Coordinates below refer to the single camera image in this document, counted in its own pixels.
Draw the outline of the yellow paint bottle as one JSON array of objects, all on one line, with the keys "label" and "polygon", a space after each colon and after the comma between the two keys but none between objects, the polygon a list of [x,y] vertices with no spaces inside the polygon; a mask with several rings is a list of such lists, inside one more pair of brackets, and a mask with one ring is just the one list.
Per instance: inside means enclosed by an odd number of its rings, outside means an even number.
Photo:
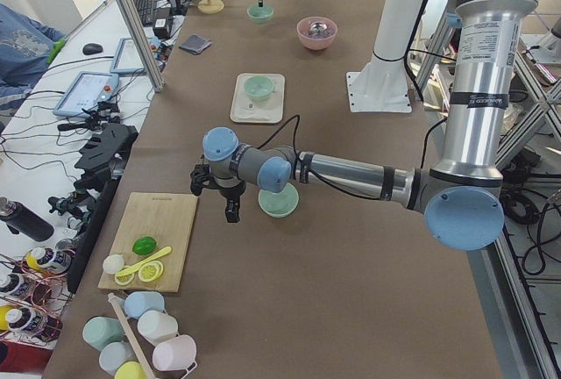
[{"label": "yellow paint bottle", "polygon": [[35,247],[28,255],[40,268],[54,275],[67,273],[72,263],[71,254],[51,247]]}]

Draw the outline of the white cup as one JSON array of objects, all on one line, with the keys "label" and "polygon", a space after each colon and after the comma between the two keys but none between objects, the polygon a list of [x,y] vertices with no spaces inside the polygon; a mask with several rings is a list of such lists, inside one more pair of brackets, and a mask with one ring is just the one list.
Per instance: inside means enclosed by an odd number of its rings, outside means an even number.
[{"label": "white cup", "polygon": [[178,335],[177,320],[164,312],[150,310],[140,316],[137,322],[138,332],[150,344],[158,344]]}]

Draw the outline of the black gripper tool rack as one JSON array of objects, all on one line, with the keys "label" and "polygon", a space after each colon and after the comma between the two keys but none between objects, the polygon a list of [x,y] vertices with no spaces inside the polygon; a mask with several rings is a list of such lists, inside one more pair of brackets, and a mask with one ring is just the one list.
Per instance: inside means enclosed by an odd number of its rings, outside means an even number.
[{"label": "black gripper tool rack", "polygon": [[75,167],[83,174],[74,182],[75,192],[66,198],[48,198],[50,212],[69,213],[85,224],[67,272],[67,289],[73,294],[79,288],[137,137],[133,125],[107,124],[79,150],[81,157]]}]

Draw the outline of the white toy garlic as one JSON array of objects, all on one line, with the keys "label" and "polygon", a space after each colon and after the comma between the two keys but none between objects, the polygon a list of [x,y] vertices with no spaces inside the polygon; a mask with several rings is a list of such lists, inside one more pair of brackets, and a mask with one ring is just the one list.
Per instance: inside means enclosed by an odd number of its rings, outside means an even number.
[{"label": "white toy garlic", "polygon": [[124,268],[125,261],[121,254],[110,254],[103,260],[103,272],[114,275]]}]

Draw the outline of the grey folded cloth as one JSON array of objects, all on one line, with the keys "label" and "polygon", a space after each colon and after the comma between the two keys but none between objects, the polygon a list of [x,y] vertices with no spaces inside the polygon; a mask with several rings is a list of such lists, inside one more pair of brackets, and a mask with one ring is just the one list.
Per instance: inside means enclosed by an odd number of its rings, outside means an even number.
[{"label": "grey folded cloth", "polygon": [[198,55],[201,54],[204,50],[206,50],[211,45],[212,42],[210,39],[206,39],[197,34],[192,34],[187,39],[185,39],[182,43],[180,43],[179,48],[190,54]]}]

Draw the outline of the round wooden stand base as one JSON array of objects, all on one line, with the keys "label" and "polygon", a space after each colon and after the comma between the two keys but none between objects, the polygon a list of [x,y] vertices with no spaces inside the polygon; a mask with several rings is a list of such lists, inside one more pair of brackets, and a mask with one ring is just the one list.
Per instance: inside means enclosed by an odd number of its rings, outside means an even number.
[{"label": "round wooden stand base", "polygon": [[203,14],[217,14],[224,9],[224,2],[221,0],[200,0],[197,9]]}]

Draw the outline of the black keyboard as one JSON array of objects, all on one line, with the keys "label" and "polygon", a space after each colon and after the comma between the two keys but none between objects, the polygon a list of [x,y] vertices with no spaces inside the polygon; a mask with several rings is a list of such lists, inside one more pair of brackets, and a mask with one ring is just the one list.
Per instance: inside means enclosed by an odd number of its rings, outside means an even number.
[{"label": "black keyboard", "polygon": [[151,26],[157,0],[132,0],[142,26]]}]

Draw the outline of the black power adapter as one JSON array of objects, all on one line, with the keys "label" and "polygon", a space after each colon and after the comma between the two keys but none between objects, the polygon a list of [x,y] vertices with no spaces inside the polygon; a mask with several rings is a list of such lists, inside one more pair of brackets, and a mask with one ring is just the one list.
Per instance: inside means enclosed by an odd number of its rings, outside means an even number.
[{"label": "black power adapter", "polygon": [[172,18],[156,18],[153,21],[153,34],[158,39],[170,39],[172,37]]}]

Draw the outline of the person in blue shirt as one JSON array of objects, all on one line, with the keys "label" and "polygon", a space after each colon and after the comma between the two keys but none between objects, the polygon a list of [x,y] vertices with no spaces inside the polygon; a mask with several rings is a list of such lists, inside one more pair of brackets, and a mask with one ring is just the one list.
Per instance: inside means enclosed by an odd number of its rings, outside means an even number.
[{"label": "person in blue shirt", "polygon": [[65,34],[1,4],[1,111],[18,109],[47,71]]}]

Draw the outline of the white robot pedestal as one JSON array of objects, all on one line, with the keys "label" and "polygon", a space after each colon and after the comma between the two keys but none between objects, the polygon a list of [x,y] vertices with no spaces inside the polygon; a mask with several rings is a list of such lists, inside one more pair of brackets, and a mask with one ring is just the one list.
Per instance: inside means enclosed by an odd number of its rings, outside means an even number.
[{"label": "white robot pedestal", "polygon": [[371,60],[346,74],[352,112],[412,111],[404,63],[422,5],[423,0],[385,1]]}]

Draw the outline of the green toy lime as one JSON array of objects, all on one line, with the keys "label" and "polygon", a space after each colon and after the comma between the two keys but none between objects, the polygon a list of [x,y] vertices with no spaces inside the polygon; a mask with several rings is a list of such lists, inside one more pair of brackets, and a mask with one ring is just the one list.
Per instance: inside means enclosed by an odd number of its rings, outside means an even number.
[{"label": "green toy lime", "polygon": [[157,247],[157,241],[151,236],[136,239],[132,245],[132,252],[136,255],[151,254]]}]

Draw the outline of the right toy lemon slice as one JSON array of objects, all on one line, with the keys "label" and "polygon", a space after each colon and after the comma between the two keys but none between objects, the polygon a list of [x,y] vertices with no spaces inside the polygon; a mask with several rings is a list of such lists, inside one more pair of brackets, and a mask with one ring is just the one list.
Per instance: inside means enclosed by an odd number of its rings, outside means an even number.
[{"label": "right toy lemon slice", "polygon": [[164,265],[159,260],[144,263],[138,270],[138,278],[141,282],[153,282],[164,273]]}]

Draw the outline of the pink bowl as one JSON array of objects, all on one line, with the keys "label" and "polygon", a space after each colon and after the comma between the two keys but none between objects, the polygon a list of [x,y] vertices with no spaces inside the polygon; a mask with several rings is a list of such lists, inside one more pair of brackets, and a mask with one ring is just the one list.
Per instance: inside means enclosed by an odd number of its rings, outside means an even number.
[{"label": "pink bowl", "polygon": [[301,44],[309,50],[324,50],[337,36],[337,24],[325,17],[307,17],[296,25]]}]

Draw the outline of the aluminium frame post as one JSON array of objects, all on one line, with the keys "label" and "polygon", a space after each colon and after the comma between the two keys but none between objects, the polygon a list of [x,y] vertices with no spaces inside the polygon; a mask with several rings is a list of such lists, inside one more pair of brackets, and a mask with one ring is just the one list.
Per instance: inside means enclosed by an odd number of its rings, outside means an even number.
[{"label": "aluminium frame post", "polygon": [[144,28],[136,11],[136,7],[132,0],[116,1],[129,34],[137,48],[145,72],[154,91],[159,93],[163,90],[164,81],[156,60],[153,58],[153,53],[146,39]]}]

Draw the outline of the bamboo cutting board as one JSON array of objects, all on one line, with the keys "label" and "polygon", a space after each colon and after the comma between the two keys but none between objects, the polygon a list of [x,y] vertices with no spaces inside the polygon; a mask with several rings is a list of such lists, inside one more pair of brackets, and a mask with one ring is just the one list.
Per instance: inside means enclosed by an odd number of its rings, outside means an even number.
[{"label": "bamboo cutting board", "polygon": [[198,198],[191,194],[132,192],[124,209],[110,254],[120,254],[127,265],[145,259],[132,251],[136,240],[149,236],[156,240],[156,249],[171,247],[170,254],[161,256],[163,274],[160,278],[143,282],[137,276],[131,283],[121,286],[111,275],[101,274],[101,290],[156,290],[175,293],[180,288],[183,266]]}]

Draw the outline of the left toy lemon slice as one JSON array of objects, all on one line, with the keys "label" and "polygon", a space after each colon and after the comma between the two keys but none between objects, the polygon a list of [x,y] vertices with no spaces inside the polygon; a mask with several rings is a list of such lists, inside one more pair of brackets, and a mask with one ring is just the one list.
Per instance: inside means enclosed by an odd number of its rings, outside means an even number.
[{"label": "left toy lemon slice", "polygon": [[119,285],[119,286],[126,286],[128,284],[130,284],[135,277],[135,273],[130,273],[128,275],[119,275],[119,274],[114,274],[114,282]]}]

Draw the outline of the pink cup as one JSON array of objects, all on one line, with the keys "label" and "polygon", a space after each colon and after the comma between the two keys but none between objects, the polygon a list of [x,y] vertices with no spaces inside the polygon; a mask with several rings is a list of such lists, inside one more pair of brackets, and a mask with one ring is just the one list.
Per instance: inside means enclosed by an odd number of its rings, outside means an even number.
[{"label": "pink cup", "polygon": [[159,371],[186,370],[197,367],[195,340],[182,334],[159,343],[153,350],[153,366]]}]

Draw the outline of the black computer mouse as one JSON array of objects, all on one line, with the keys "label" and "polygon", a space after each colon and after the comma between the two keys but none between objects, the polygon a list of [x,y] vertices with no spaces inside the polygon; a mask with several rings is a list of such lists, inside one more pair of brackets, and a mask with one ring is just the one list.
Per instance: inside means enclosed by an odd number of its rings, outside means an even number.
[{"label": "black computer mouse", "polygon": [[93,55],[103,52],[103,46],[97,43],[88,43],[83,46],[82,53],[84,55]]}]

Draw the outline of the cream plastic tray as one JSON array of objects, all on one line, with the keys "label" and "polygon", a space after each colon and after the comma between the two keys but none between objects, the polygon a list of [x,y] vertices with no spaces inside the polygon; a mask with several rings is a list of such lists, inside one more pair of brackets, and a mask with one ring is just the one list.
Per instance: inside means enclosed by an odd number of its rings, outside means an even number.
[{"label": "cream plastic tray", "polygon": [[[273,83],[271,94],[265,99],[251,99],[245,92],[246,82],[254,76],[265,76]],[[276,124],[284,111],[285,77],[281,74],[242,73],[238,75],[231,102],[231,121],[239,124]]]}]

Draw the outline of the light blue cup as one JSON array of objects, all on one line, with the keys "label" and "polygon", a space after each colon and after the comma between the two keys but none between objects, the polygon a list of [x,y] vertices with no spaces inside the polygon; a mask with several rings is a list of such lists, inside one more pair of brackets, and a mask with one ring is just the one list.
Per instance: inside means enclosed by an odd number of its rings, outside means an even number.
[{"label": "light blue cup", "polygon": [[140,318],[147,311],[165,311],[165,299],[157,291],[135,291],[124,301],[124,312],[130,318]]}]

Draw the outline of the green bowl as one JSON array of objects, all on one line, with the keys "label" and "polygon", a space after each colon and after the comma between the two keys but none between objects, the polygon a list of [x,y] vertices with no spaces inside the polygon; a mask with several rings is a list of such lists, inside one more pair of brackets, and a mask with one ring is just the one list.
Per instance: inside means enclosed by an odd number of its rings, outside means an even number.
[{"label": "green bowl", "polygon": [[272,20],[274,10],[272,6],[255,4],[247,9],[248,18],[257,25],[263,25]]},{"label": "green bowl", "polygon": [[299,194],[296,187],[289,182],[278,193],[262,189],[258,194],[258,202],[265,214],[273,218],[284,218],[296,209]]},{"label": "green bowl", "polygon": [[266,75],[253,75],[244,82],[244,93],[255,102],[266,101],[277,89],[277,83]]}]

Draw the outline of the green bowl on tray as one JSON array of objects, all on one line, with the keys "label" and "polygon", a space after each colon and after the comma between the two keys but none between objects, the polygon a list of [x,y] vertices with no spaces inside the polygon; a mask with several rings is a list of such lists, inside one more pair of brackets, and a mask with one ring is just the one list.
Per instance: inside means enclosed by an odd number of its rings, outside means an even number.
[{"label": "green bowl on tray", "polygon": [[277,83],[266,75],[253,75],[244,82],[244,93],[255,102],[266,101],[277,89]]}]

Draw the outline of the teach pendant tablet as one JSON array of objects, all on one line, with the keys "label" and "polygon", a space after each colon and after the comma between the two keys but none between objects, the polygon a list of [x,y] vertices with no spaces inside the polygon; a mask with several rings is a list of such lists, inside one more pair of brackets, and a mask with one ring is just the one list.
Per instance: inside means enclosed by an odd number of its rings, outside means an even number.
[{"label": "teach pendant tablet", "polygon": [[114,73],[81,72],[67,88],[52,110],[53,115],[65,118],[86,118],[87,111],[107,102],[119,84]]},{"label": "teach pendant tablet", "polygon": [[119,76],[143,75],[146,72],[132,38],[119,40],[110,72]]}]

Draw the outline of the far teach pendant tablet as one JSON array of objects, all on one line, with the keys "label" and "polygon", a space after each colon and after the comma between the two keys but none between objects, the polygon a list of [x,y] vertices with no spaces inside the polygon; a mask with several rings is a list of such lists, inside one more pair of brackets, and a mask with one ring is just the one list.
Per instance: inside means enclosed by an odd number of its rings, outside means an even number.
[{"label": "far teach pendant tablet", "polygon": [[119,76],[143,75],[146,72],[132,38],[119,40],[110,72]]}]

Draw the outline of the yellow plastic knife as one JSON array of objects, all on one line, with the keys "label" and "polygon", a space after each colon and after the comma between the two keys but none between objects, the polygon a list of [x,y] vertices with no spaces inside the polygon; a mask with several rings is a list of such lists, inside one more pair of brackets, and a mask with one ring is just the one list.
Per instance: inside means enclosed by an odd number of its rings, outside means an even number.
[{"label": "yellow plastic knife", "polygon": [[126,275],[130,275],[133,274],[137,271],[140,270],[140,268],[150,262],[150,261],[155,261],[158,260],[160,257],[166,256],[167,254],[170,254],[173,251],[173,248],[171,246],[167,246],[167,247],[163,247],[161,250],[155,252],[154,254],[146,257],[144,260],[139,261],[133,265],[131,265],[128,268],[123,268],[120,271],[118,271],[116,273],[116,276],[126,276]]}]

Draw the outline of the toy lemon slice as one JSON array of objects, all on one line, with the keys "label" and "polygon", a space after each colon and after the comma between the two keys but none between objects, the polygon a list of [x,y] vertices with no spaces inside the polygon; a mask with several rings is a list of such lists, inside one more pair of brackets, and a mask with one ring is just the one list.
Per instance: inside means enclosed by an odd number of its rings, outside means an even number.
[{"label": "toy lemon slice", "polygon": [[119,286],[126,286],[128,284],[130,284],[135,277],[135,273],[130,273],[128,275],[119,275],[119,274],[114,274],[114,282],[119,285]]},{"label": "toy lemon slice", "polygon": [[153,282],[164,273],[164,265],[159,260],[144,263],[138,270],[138,278],[141,282]]}]

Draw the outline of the near teach pendant tablet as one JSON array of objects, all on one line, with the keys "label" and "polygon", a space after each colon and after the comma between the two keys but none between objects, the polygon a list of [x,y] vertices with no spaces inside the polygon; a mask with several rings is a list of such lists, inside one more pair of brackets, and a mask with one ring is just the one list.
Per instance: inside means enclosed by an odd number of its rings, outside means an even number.
[{"label": "near teach pendant tablet", "polygon": [[53,115],[65,118],[86,118],[87,111],[107,102],[119,84],[114,73],[81,72],[67,88],[52,110]]}]

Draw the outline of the yellow cup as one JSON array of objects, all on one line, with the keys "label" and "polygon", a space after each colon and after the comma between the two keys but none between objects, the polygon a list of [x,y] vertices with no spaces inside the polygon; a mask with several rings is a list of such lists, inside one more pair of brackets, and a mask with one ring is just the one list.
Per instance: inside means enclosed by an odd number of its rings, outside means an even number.
[{"label": "yellow cup", "polygon": [[127,361],[121,365],[115,375],[115,379],[146,379],[146,373],[137,361]]}]

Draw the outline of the grey blue cup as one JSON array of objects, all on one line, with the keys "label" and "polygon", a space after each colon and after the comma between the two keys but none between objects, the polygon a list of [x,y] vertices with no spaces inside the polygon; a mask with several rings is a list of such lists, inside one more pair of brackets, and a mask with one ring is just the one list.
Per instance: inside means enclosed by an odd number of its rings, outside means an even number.
[{"label": "grey blue cup", "polygon": [[108,375],[114,376],[118,369],[136,357],[128,342],[112,342],[103,348],[98,357],[99,367]]}]

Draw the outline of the mint green cup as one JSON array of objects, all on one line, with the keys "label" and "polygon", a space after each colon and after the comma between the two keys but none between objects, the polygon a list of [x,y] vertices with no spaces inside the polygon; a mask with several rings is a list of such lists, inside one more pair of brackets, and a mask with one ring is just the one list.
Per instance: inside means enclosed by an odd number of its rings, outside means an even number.
[{"label": "mint green cup", "polygon": [[124,330],[116,318],[93,317],[82,329],[84,341],[98,351],[124,340]]}]

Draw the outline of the metal object in pink bowl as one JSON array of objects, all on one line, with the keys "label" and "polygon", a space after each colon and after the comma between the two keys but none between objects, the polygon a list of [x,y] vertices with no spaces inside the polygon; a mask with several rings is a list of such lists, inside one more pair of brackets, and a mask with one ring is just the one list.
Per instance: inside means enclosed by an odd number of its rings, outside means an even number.
[{"label": "metal object in pink bowl", "polygon": [[329,38],[332,33],[330,27],[326,22],[313,21],[310,23],[306,35],[311,39],[326,39]]}]

